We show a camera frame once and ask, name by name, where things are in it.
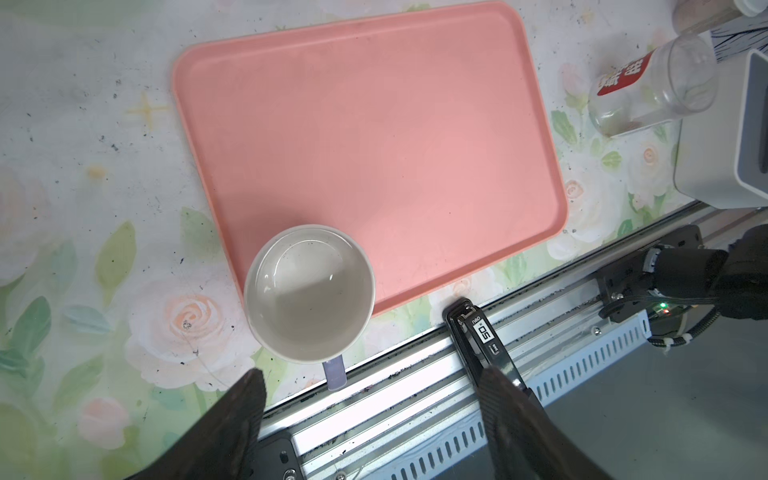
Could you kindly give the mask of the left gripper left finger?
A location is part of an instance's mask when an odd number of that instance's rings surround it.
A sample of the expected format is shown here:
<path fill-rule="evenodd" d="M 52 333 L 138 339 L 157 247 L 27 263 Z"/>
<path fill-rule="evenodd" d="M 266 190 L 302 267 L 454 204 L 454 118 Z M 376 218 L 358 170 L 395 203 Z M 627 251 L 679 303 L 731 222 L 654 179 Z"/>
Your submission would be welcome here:
<path fill-rule="evenodd" d="M 258 479 L 263 372 L 248 370 L 178 441 L 133 479 Z"/>

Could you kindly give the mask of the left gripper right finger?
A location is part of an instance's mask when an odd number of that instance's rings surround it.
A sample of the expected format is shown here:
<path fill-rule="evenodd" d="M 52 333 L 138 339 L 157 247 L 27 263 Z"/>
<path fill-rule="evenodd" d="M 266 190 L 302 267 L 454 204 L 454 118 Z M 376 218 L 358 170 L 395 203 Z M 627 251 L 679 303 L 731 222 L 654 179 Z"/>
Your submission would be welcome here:
<path fill-rule="evenodd" d="M 496 479 L 607 479 L 609 475 L 496 368 L 478 399 Z"/>

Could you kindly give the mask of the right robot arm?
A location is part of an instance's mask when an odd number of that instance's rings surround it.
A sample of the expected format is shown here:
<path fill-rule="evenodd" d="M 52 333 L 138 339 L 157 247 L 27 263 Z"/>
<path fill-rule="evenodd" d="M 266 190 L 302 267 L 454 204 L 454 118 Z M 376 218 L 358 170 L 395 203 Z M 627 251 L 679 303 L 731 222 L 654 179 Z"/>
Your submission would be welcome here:
<path fill-rule="evenodd" d="M 758 225 L 726 250 L 657 245 L 645 255 L 649 291 L 686 305 L 708 304 L 732 319 L 767 318 L 767 226 Z"/>

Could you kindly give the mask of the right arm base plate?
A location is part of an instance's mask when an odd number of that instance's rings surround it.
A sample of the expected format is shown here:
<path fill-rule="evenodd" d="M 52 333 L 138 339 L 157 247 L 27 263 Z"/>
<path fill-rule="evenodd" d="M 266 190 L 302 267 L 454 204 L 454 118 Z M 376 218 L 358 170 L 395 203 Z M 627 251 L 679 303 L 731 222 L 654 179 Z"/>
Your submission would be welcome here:
<path fill-rule="evenodd" d="M 596 280 L 603 307 L 598 315 L 613 323 L 622 323 L 660 303 L 659 297 L 650 293 L 653 288 L 653 275 L 645 271 L 646 257 L 652 251 L 702 247 L 700 228 L 687 225 L 662 236 L 651 246 L 643 247 L 600 268 L 596 273 Z"/>

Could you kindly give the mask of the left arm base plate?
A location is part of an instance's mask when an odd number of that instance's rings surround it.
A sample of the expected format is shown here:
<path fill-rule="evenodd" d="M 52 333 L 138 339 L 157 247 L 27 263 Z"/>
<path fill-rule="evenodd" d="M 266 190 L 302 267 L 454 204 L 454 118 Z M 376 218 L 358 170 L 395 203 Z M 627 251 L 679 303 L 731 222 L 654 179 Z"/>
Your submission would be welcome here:
<path fill-rule="evenodd" d="M 260 440 L 246 470 L 246 479 L 304 480 L 302 462 L 287 431 Z"/>

